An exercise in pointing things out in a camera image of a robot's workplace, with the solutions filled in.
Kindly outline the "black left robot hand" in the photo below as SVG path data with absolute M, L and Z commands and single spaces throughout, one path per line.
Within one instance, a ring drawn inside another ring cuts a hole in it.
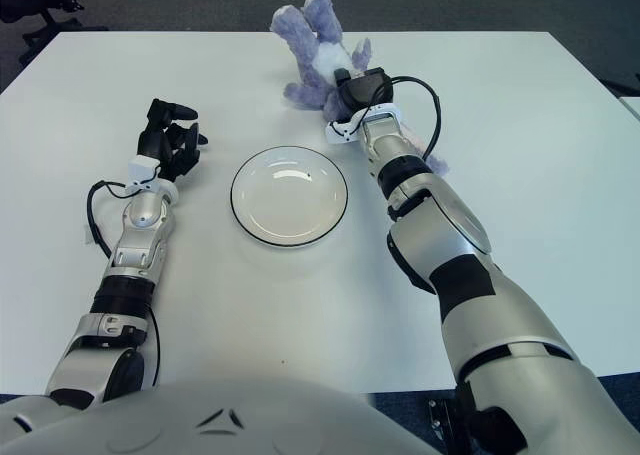
M 208 144 L 208 138 L 200 133 L 197 118 L 198 113 L 184 105 L 152 101 L 137 154 L 159 161 L 159 178 L 174 182 L 199 162 L 200 147 Z

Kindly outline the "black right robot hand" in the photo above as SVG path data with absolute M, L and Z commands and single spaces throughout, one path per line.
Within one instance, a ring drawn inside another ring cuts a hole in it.
M 354 77 L 347 69 L 340 68 L 334 71 L 334 78 L 339 102 L 348 116 L 371 105 L 393 102 L 391 78 L 381 67 L 365 70 Z

